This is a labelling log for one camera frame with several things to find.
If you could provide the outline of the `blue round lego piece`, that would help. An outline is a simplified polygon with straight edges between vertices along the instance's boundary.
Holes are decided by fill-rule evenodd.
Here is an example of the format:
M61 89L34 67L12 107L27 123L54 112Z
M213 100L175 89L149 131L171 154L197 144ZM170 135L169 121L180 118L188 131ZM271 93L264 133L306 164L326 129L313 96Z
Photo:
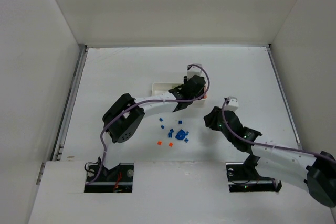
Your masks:
M186 132L184 130L179 130L175 136L175 138L179 141L182 141L186 138Z

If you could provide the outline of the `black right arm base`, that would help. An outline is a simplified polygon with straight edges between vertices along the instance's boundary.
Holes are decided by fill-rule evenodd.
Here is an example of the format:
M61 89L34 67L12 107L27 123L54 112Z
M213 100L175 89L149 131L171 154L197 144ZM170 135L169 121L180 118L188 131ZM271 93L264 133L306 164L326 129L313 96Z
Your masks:
M249 155L244 162L226 163L226 176L230 193L280 192L282 182L261 176L256 171L259 157Z

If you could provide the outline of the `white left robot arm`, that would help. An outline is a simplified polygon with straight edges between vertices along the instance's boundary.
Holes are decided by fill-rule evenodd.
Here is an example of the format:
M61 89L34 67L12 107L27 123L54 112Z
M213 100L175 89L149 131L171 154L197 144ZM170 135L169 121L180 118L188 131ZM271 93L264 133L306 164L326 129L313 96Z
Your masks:
M103 129L100 133L100 141L103 145L103 154L98 159L99 168L93 180L97 180L100 174L109 171L105 165L108 148L103 139L104 133L110 135L114 144L123 143L135 134L145 117L184 110L194 101L202 99L208 92L209 86L209 77L194 75L182 85L159 95L134 98L129 93L125 93L119 97L102 118Z

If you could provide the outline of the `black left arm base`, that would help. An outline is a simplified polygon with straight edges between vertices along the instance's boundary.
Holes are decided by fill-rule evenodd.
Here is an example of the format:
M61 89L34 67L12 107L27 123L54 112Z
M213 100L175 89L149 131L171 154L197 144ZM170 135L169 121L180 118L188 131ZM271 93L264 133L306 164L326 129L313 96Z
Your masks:
M85 165L84 169L87 173L85 193L132 193L133 163L120 163L110 170L103 167L97 179L93 181L98 174L99 167L98 163L89 162Z

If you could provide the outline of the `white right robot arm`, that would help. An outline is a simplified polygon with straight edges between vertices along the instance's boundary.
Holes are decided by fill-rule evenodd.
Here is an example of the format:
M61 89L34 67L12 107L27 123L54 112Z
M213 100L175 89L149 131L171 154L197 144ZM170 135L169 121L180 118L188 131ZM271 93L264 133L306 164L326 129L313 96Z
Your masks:
M306 191L318 203L335 207L335 158L328 152L308 152L271 144L263 135L241 124L230 110L214 107L204 116L205 126L221 132L240 152L249 156L248 175L289 183Z

